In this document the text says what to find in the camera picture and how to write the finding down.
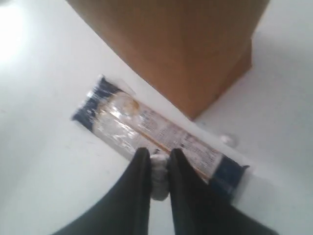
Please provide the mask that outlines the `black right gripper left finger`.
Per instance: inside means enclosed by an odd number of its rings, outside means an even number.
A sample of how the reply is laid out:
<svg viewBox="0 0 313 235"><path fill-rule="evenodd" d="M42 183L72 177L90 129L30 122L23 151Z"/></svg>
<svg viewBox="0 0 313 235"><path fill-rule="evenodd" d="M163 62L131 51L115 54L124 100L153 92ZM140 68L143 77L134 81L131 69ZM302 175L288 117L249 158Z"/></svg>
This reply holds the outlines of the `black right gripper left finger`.
<svg viewBox="0 0 313 235"><path fill-rule="evenodd" d="M109 192L57 234L146 235L151 189L150 153L147 148L139 148Z"/></svg>

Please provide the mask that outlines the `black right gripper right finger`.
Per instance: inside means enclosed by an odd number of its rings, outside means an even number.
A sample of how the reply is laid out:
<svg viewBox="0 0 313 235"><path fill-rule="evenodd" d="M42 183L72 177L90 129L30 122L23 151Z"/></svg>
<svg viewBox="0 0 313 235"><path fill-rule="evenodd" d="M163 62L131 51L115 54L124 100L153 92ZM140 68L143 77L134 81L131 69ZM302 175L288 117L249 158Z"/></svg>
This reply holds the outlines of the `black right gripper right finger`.
<svg viewBox="0 0 313 235"><path fill-rule="evenodd" d="M169 188L177 235L277 233L245 215L210 189L180 149L173 149L170 154Z"/></svg>

